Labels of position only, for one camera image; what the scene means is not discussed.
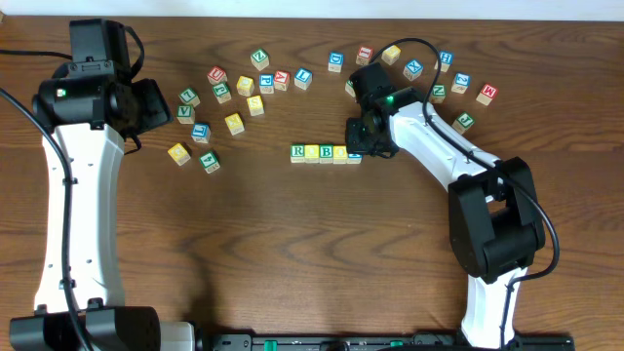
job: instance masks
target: white arm segment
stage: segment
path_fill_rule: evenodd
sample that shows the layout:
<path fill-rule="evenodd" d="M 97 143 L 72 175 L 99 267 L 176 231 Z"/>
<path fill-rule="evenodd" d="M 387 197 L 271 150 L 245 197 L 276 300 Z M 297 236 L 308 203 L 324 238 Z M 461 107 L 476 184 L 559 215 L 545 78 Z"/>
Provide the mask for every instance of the white arm segment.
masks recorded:
<path fill-rule="evenodd" d="M 112 128 L 92 131 L 89 124 L 55 128 L 53 138 L 69 160 L 78 183 L 72 188 L 69 264 L 78 308 L 90 298 L 104 306 L 125 303 L 117 263 L 117 175 L 124 157 L 124 141 Z M 64 173 L 57 154 L 43 139 L 48 160 L 50 202 L 48 242 L 35 310 L 46 305 L 49 313 L 67 311 L 60 271 L 60 242 L 64 204 Z"/>
<path fill-rule="evenodd" d="M 496 156 L 479 149 L 449 126 L 438 116 L 431 103 L 427 104 L 427 112 L 432 117 L 432 123 L 435 123 L 464 149 L 472 150 L 475 157 L 492 166 L 495 161 L 498 161 Z M 394 142 L 420 161 L 446 190 L 449 190 L 449 184 L 460 176 L 474 176 L 486 170 L 474 162 L 468 162 L 463 154 L 444 141 L 431 126 L 425 123 L 422 115 L 422 102 L 415 102 L 400 108 L 389 121 Z M 491 200 L 491 197 L 484 199 L 486 202 Z M 500 347 L 500 323 L 503 319 L 506 285 L 510 279 L 524 276 L 526 273 L 526 268 L 517 268 L 500 276 L 493 284 L 486 284 L 481 278 L 468 276 L 468 307 L 461 323 L 461 330 L 470 345 L 492 349 Z M 511 296 L 505 326 L 505 342 L 514 337 L 512 319 L 519 287 L 520 283 L 517 283 L 514 287 L 516 290 Z"/>

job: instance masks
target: toy block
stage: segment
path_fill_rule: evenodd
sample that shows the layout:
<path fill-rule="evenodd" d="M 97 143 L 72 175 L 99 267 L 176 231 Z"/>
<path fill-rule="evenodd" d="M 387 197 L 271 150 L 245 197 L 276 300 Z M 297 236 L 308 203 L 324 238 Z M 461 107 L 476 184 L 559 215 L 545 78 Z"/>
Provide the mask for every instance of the toy block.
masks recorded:
<path fill-rule="evenodd" d="M 204 156 L 200 157 L 199 162 L 204 167 L 204 171 L 209 174 L 221 168 L 221 165 L 218 163 L 216 156 L 212 151 L 209 151 L 204 154 Z"/>
<path fill-rule="evenodd" d="M 227 75 L 221 67 L 215 66 L 210 72 L 208 72 L 208 80 L 212 85 L 227 82 Z"/>
<path fill-rule="evenodd" d="M 291 74 L 285 71 L 275 72 L 274 86 L 275 89 L 286 91 L 289 89 L 289 83 L 291 82 Z"/>
<path fill-rule="evenodd" d="M 243 120 L 238 113 L 225 117 L 225 124 L 233 136 L 245 131 L 245 125 L 243 125 Z"/>
<path fill-rule="evenodd" d="M 205 123 L 195 123 L 191 137 L 195 142 L 208 143 L 208 139 L 211 137 L 211 129 Z"/>
<path fill-rule="evenodd" d="M 468 86 L 470 86 L 470 76 L 463 73 L 457 73 L 450 90 L 454 93 L 464 94 L 466 93 Z"/>
<path fill-rule="evenodd" d="M 475 120 L 468 113 L 464 112 L 452 123 L 452 128 L 462 135 L 474 124 Z"/>
<path fill-rule="evenodd" d="M 186 88 L 186 90 L 180 93 L 179 99 L 181 99 L 184 104 L 190 104 L 193 105 L 193 107 L 197 107 L 199 104 L 199 97 L 191 88 Z"/>
<path fill-rule="evenodd" d="M 331 53 L 330 54 L 330 63 L 328 66 L 328 70 L 330 72 L 340 73 L 342 70 L 342 63 L 344 62 L 344 55 L 341 53 Z"/>
<path fill-rule="evenodd" d="M 333 145 L 321 145 L 319 147 L 320 163 L 333 163 Z"/>
<path fill-rule="evenodd" d="M 479 96 L 477 97 L 477 101 L 488 106 L 489 103 L 496 98 L 498 94 L 498 89 L 494 88 L 490 84 L 485 84 L 484 88 L 481 89 Z"/>
<path fill-rule="evenodd" d="M 367 65 L 371 61 L 372 49 L 367 47 L 360 47 L 358 50 L 358 56 L 355 58 L 356 64 Z"/>
<path fill-rule="evenodd" d="M 176 117 L 180 124 L 193 124 L 195 123 L 195 109 L 192 105 L 179 105 Z"/>
<path fill-rule="evenodd" d="M 214 96 L 218 103 L 224 103 L 232 99 L 232 94 L 230 94 L 230 89 L 227 87 L 227 84 L 221 82 L 213 87 Z"/>
<path fill-rule="evenodd" d="M 262 94 L 273 94 L 273 74 L 260 74 L 260 92 Z"/>
<path fill-rule="evenodd" d="M 344 85 L 344 90 L 351 97 L 353 98 L 355 97 L 355 91 L 353 90 L 353 82 L 351 82 L 350 80 L 347 80 L 347 84 Z"/>
<path fill-rule="evenodd" d="M 241 76 L 236 83 L 236 90 L 243 97 L 250 97 L 254 93 L 254 88 L 254 79 L 250 77 Z"/>
<path fill-rule="evenodd" d="M 406 76 L 410 81 L 418 78 L 420 74 L 422 74 L 422 64 L 417 60 L 413 59 L 408 64 L 406 64 L 406 68 L 403 70 L 403 75 Z"/>
<path fill-rule="evenodd" d="M 178 166 L 182 166 L 186 163 L 186 161 L 191 159 L 191 155 L 188 154 L 188 151 L 182 146 L 182 144 L 177 143 L 174 147 L 170 148 L 169 155 L 174 159 Z"/>
<path fill-rule="evenodd" d="M 319 163 L 319 149 L 319 145 L 305 145 L 303 151 L 305 155 L 305 163 Z"/>
<path fill-rule="evenodd" d="M 429 97 L 429 101 L 431 103 L 442 103 L 447 97 L 447 88 L 443 85 L 435 85 L 433 87 L 433 92 L 431 92 L 431 96 Z"/>
<path fill-rule="evenodd" d="M 446 72 L 449 70 L 450 64 L 452 63 L 453 54 L 448 52 L 440 52 L 440 62 L 442 63 L 441 71 Z M 436 65 L 433 67 L 434 69 L 438 69 L 438 61 L 436 60 Z"/>
<path fill-rule="evenodd" d="M 262 49 L 258 49 L 252 54 L 252 64 L 257 70 L 262 70 L 269 65 L 269 55 Z"/>
<path fill-rule="evenodd" d="M 258 116 L 264 114 L 264 105 L 262 104 L 262 97 L 247 97 L 247 105 L 250 107 L 250 113 L 252 116 Z"/>
<path fill-rule="evenodd" d="M 303 90 L 307 90 L 311 83 L 312 72 L 305 68 L 299 68 L 294 76 L 294 84 Z"/>
<path fill-rule="evenodd" d="M 347 158 L 347 164 L 349 165 L 357 165 L 357 164 L 361 164 L 362 163 L 362 159 L 364 157 L 362 155 L 358 155 L 358 154 L 349 154 L 348 158 Z"/>
<path fill-rule="evenodd" d="M 397 59 L 399 59 L 400 55 L 401 49 L 399 49 L 398 46 L 393 45 L 383 51 L 383 54 L 381 54 L 381 59 L 383 59 L 383 61 L 388 63 L 389 65 L 392 65 L 394 62 L 397 61 Z"/>
<path fill-rule="evenodd" d="M 346 146 L 341 145 L 333 147 L 333 163 L 335 165 L 345 165 L 348 158 L 349 153 L 347 152 Z"/>
<path fill-rule="evenodd" d="M 304 163 L 305 162 L 305 145 L 295 144 L 291 145 L 291 163 Z"/>

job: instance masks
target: wooden tabletop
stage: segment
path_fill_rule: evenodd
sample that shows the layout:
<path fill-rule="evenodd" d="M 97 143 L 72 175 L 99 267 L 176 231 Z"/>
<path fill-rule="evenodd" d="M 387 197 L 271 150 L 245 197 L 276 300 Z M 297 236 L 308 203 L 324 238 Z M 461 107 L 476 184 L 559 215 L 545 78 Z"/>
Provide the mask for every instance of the wooden tabletop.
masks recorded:
<path fill-rule="evenodd" d="M 171 109 L 193 87 L 210 145 L 194 143 L 177 121 L 142 136 L 118 185 L 118 254 L 128 305 L 153 306 L 164 320 L 194 320 L 210 331 L 258 333 L 414 333 L 455 330 L 466 307 L 466 274 L 450 249 L 444 188 L 408 153 L 361 165 L 292 165 L 294 142 L 344 142 L 359 106 L 344 91 L 359 46 L 381 48 L 405 36 L 455 53 L 442 83 L 471 75 L 464 95 L 449 93 L 438 112 L 466 111 L 465 136 L 502 159 L 522 157 L 542 206 L 559 231 L 554 274 L 523 283 L 514 326 L 570 333 L 579 350 L 624 343 L 624 24 L 474 20 L 115 19 L 145 45 L 139 78 L 155 79 Z M 5 18 L 3 49 L 70 53 L 69 18 Z M 219 105 L 206 74 L 224 68 L 234 90 L 257 79 L 251 52 L 270 56 L 267 72 L 305 67 L 308 91 L 263 96 L 251 117 L 236 93 Z M 428 49 L 405 44 L 384 66 L 399 87 L 409 59 Z M 133 59 L 137 48 L 131 45 Z M 345 54 L 328 72 L 329 52 Z M 0 57 L 0 86 L 24 104 L 61 63 Z M 475 101 L 484 83 L 500 89 L 489 107 Z M 48 184 L 41 136 L 0 101 L 0 349 L 12 317 L 32 313 L 43 269 Z M 223 118 L 239 112 L 232 136 Z M 167 154 L 192 149 L 179 167 Z M 221 169 L 206 174 L 198 156 L 213 149 Z M 544 268 L 551 244 L 530 271 Z"/>

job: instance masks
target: white background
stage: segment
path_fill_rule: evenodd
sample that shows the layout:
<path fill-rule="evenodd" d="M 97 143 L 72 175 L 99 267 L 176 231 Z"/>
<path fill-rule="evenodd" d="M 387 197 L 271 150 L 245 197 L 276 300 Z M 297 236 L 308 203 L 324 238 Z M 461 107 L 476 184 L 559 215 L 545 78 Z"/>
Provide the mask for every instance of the white background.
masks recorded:
<path fill-rule="evenodd" d="M 624 20 L 624 0 L 0 0 L 7 15 Z"/>

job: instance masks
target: wooden cube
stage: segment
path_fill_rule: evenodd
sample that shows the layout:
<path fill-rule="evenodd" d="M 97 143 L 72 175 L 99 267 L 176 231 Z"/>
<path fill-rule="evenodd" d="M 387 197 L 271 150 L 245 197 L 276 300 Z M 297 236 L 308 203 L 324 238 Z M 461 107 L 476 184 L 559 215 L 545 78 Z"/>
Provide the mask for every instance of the wooden cube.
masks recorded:
<path fill-rule="evenodd" d="M 319 147 L 320 163 L 332 164 L 333 163 L 333 145 L 321 145 Z"/>
<path fill-rule="evenodd" d="M 273 79 L 275 89 L 286 91 L 289 89 L 289 83 L 291 82 L 291 74 L 285 71 L 275 72 L 275 78 Z"/>
<path fill-rule="evenodd" d="M 464 94 L 466 93 L 468 86 L 470 86 L 470 76 L 463 73 L 457 73 L 450 90 L 454 93 Z"/>
<path fill-rule="evenodd" d="M 188 151 L 182 146 L 182 144 L 177 143 L 174 147 L 170 148 L 169 155 L 174 159 L 178 166 L 182 166 L 186 163 L 186 161 L 191 159 L 191 156 L 188 154 Z"/>
<path fill-rule="evenodd" d="M 452 63 L 453 54 L 449 52 L 440 52 L 440 62 L 442 63 L 441 71 L 446 72 L 449 70 L 450 64 Z M 438 69 L 438 61 L 436 60 L 436 65 L 433 67 L 434 69 Z"/>
<path fill-rule="evenodd" d="M 193 105 L 179 105 L 176 117 L 180 124 L 195 123 L 195 109 Z"/>
<path fill-rule="evenodd" d="M 475 120 L 468 113 L 464 112 L 452 123 L 452 128 L 462 135 L 474 124 Z"/>
<path fill-rule="evenodd" d="M 236 90 L 243 97 L 250 97 L 254 93 L 254 88 L 254 79 L 250 77 L 241 76 L 236 83 Z"/>
<path fill-rule="evenodd" d="M 186 88 L 182 93 L 180 93 L 179 99 L 181 99 L 184 104 L 190 104 L 193 105 L 193 107 L 197 107 L 199 104 L 199 96 L 191 88 Z"/>
<path fill-rule="evenodd" d="M 360 47 L 358 50 L 358 56 L 355 58 L 355 62 L 359 65 L 367 65 L 372 58 L 372 49 L 367 47 Z"/>
<path fill-rule="evenodd" d="M 431 103 L 442 103 L 447 97 L 447 89 L 443 85 L 435 85 L 429 97 Z"/>
<path fill-rule="evenodd" d="M 264 114 L 264 105 L 262 105 L 262 97 L 247 97 L 247 105 L 250 107 L 252 116 Z"/>
<path fill-rule="evenodd" d="M 344 62 L 344 55 L 341 53 L 331 53 L 330 54 L 330 63 L 328 65 L 328 70 L 330 72 L 338 72 L 342 70 L 342 63 Z"/>
<path fill-rule="evenodd" d="M 364 156 L 359 155 L 359 154 L 349 154 L 349 156 L 347 158 L 347 164 L 349 164 L 349 165 L 361 164 L 363 158 L 364 158 Z"/>
<path fill-rule="evenodd" d="M 260 92 L 262 94 L 273 94 L 273 74 L 260 74 Z"/>
<path fill-rule="evenodd" d="M 310 84 L 312 84 L 312 72 L 305 68 L 299 68 L 294 76 L 294 85 L 307 90 Z"/>
<path fill-rule="evenodd" d="M 202 164 L 202 167 L 204 167 L 204 171 L 209 174 L 221 168 L 221 165 L 218 163 L 216 156 L 212 151 L 209 151 L 204 154 L 204 156 L 200 157 L 199 162 Z"/>
<path fill-rule="evenodd" d="M 420 64 L 420 62 L 418 62 L 417 60 L 413 59 L 408 62 L 408 64 L 406 64 L 406 67 L 403 70 L 403 75 L 406 76 L 406 78 L 408 78 L 410 81 L 413 81 L 414 79 L 418 78 L 420 74 L 422 74 L 422 69 L 422 64 Z"/>
<path fill-rule="evenodd" d="M 494 88 L 490 84 L 485 84 L 484 88 L 481 89 L 479 96 L 477 97 L 477 101 L 488 106 L 489 103 L 496 97 L 498 94 L 498 89 Z"/>
<path fill-rule="evenodd" d="M 347 84 L 344 85 L 344 91 L 351 97 L 355 97 L 355 91 L 353 90 L 353 82 L 347 80 Z"/>
<path fill-rule="evenodd" d="M 397 59 L 399 59 L 400 55 L 401 49 L 399 49 L 398 46 L 393 45 L 383 51 L 383 54 L 381 54 L 381 59 L 383 59 L 383 61 L 388 63 L 389 65 L 392 65 L 394 62 L 397 61 Z"/>
<path fill-rule="evenodd" d="M 227 82 L 227 75 L 221 67 L 215 66 L 210 72 L 208 72 L 208 80 L 212 85 Z"/>
<path fill-rule="evenodd" d="M 227 87 L 225 82 L 221 82 L 213 87 L 214 96 L 218 103 L 224 103 L 232 99 L 232 94 L 230 94 L 230 89 Z"/>
<path fill-rule="evenodd" d="M 225 117 L 225 124 L 233 136 L 245 131 L 245 125 L 243 125 L 243 120 L 238 113 Z"/>
<path fill-rule="evenodd" d="M 344 145 L 333 147 L 333 163 L 335 165 L 345 165 L 349 158 L 347 147 Z"/>
<path fill-rule="evenodd" d="M 211 137 L 211 129 L 205 123 L 195 123 L 193 131 L 191 132 L 191 137 L 195 142 L 208 143 Z"/>
<path fill-rule="evenodd" d="M 319 163 L 320 162 L 320 146 L 319 145 L 305 145 L 304 148 L 305 163 Z"/>
<path fill-rule="evenodd" d="M 269 55 L 262 49 L 258 49 L 252 54 L 252 64 L 257 70 L 262 70 L 269 65 Z"/>
<path fill-rule="evenodd" d="M 304 163 L 305 162 L 305 145 L 295 144 L 291 145 L 291 163 Z"/>

